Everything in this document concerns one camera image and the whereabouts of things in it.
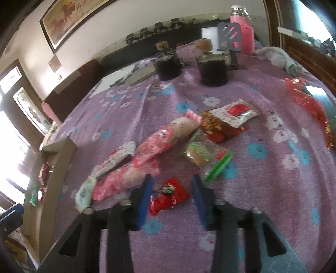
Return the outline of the pink clear snack bag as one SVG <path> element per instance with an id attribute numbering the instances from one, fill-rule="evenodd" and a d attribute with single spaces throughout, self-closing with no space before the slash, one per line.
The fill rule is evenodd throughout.
<path id="1" fill-rule="evenodd" d="M 126 163 L 97 181 L 92 198 L 95 201 L 104 200 L 109 196 L 138 186 L 143 182 L 146 175 L 157 176 L 158 174 L 160 174 L 160 170 L 156 158 L 152 158 L 137 167 L 132 162 Z"/>

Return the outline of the small red candy packet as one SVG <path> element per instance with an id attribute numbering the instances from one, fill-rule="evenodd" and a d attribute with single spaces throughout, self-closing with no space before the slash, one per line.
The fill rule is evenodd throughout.
<path id="1" fill-rule="evenodd" d="M 162 186 L 155 190 L 150 197 L 149 212 L 156 216 L 160 211 L 171 209 L 181 202 L 190 198 L 179 180 L 172 177 L 165 181 Z"/>

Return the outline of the dark red snack bag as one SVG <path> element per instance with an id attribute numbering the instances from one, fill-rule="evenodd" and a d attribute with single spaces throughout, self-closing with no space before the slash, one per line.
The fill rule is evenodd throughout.
<path id="1" fill-rule="evenodd" d="M 248 125 L 234 128 L 231 125 L 212 115 L 209 111 L 199 113 L 202 119 L 201 130 L 210 141 L 219 143 L 229 140 L 232 137 L 244 133 L 250 129 Z"/>

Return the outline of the white red snack packet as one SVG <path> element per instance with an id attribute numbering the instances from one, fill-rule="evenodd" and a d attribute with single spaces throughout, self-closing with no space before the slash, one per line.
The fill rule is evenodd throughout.
<path id="1" fill-rule="evenodd" d="M 254 106 L 243 100 L 210 110 L 210 113 L 235 129 L 260 115 L 260 112 Z"/>

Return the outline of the green trimmed biscuit packet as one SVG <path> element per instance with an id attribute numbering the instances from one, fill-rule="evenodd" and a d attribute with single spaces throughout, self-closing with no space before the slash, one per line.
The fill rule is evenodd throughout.
<path id="1" fill-rule="evenodd" d="M 232 152 L 212 142 L 197 129 L 188 141 L 185 152 L 187 159 L 201 170 L 203 184 L 215 181 L 232 159 Z"/>

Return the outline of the purple floral tablecloth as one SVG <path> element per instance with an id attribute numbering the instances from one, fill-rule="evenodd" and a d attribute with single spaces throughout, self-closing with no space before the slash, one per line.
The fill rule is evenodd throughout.
<path id="1" fill-rule="evenodd" d="M 94 167 L 124 143 L 153 155 L 155 187 L 175 178 L 186 192 L 194 174 L 225 152 L 232 159 L 210 183 L 232 205 L 259 207 L 309 272 L 335 250 L 335 153 L 318 120 L 286 88 L 288 74 L 258 56 L 238 55 L 228 83 L 205 87 L 196 63 L 170 81 L 93 87 L 55 139 L 76 144 L 55 213 L 58 239 L 76 218 L 75 193 Z"/>

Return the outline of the white red striped packet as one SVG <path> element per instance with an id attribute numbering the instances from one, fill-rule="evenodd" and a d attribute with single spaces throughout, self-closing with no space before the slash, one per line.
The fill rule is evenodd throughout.
<path id="1" fill-rule="evenodd" d="M 99 179 L 105 174 L 116 169 L 126 160 L 131 159 L 135 154 L 136 143 L 129 141 L 111 152 L 99 165 L 95 166 L 90 174 L 91 177 Z"/>

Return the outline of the long pink snack pack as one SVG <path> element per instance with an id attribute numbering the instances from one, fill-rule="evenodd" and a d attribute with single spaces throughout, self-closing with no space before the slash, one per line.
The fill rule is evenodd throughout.
<path id="1" fill-rule="evenodd" d="M 142 165 L 155 155 L 167 151 L 180 139 L 197 130 L 201 123 L 201 116 L 188 109 L 185 115 L 176 118 L 144 140 L 135 150 L 133 164 Z"/>

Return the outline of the dark sofa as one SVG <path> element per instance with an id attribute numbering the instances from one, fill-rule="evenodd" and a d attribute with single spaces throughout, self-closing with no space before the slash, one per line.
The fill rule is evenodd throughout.
<path id="1" fill-rule="evenodd" d="M 52 121 L 61 124 L 89 91 L 106 75 L 158 53 L 156 44 L 167 41 L 170 48 L 187 44 L 201 37 L 205 25 L 190 24 L 150 36 L 107 54 L 102 60 L 93 59 L 63 80 L 42 102 L 42 109 Z"/>

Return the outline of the black smartphone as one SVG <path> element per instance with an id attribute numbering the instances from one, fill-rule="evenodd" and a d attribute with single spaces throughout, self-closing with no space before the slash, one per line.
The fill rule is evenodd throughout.
<path id="1" fill-rule="evenodd" d="M 335 106 L 323 88 L 308 85 L 305 87 L 305 91 L 323 104 L 330 127 L 335 128 Z"/>

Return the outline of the grey notebook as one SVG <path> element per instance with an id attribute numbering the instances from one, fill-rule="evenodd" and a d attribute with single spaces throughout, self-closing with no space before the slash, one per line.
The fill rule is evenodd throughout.
<path id="1" fill-rule="evenodd" d="M 125 80 L 125 83 L 129 87 L 133 87 L 154 74 L 156 74 L 155 66 L 150 64 L 135 71 Z"/>

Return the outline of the black jar right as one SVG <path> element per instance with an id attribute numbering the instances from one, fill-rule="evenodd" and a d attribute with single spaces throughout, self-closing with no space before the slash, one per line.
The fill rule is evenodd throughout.
<path id="1" fill-rule="evenodd" d="M 228 77 L 224 55 L 211 52 L 213 46 L 209 39 L 199 39 L 194 44 L 202 53 L 195 58 L 201 74 L 201 84 L 207 87 L 226 85 Z"/>

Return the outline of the black jar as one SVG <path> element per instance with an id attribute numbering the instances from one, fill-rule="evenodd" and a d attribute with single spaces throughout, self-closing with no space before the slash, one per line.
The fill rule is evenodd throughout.
<path id="1" fill-rule="evenodd" d="M 211 52 L 213 46 L 209 39 L 199 39 L 194 44 L 202 53 L 195 58 L 201 74 L 201 84 L 207 87 L 226 85 L 228 77 L 224 55 Z"/>
<path id="2" fill-rule="evenodd" d="M 181 73 L 182 63 L 175 53 L 169 47 L 167 40 L 157 43 L 158 55 L 155 57 L 154 66 L 157 75 L 161 81 L 175 79 Z"/>

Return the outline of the black jar left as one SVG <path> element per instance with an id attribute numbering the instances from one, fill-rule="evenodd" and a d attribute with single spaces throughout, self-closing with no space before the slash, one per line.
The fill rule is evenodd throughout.
<path id="1" fill-rule="evenodd" d="M 181 73 L 182 63 L 175 53 L 169 47 L 167 40 L 157 43 L 158 55 L 155 57 L 154 66 L 157 75 L 161 81 L 175 79 Z"/>

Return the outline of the pink thermos bottle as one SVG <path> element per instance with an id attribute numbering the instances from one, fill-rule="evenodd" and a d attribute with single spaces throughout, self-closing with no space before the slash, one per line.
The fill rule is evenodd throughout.
<path id="1" fill-rule="evenodd" d="M 242 32 L 242 54 L 250 55 L 255 49 L 255 36 L 251 18 L 247 12 L 246 7 L 232 5 L 230 22 L 240 24 Z"/>

